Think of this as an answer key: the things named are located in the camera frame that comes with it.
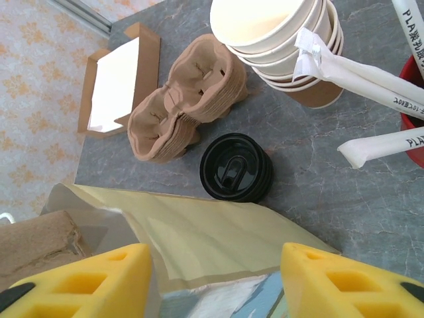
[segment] stack of black lids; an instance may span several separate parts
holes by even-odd
[[[270,157],[249,136],[226,134],[207,148],[200,179],[213,198],[258,203],[270,191],[274,169]]]

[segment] marble surface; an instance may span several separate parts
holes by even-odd
[[[419,0],[424,12],[424,1]],[[399,74],[410,55],[390,0],[334,0],[347,58]],[[111,48],[142,21],[162,37],[160,84],[196,37],[211,32],[211,0],[167,0],[113,25]],[[248,70],[252,95],[225,119],[200,127],[202,141],[165,165],[138,162],[126,134],[86,138],[77,184],[208,197],[199,180],[203,151],[218,136],[244,133],[270,155],[275,182],[262,203],[295,221],[347,257],[424,282],[424,170],[406,154],[353,170],[337,147],[399,130],[399,114],[344,92],[326,109],[302,107]]]

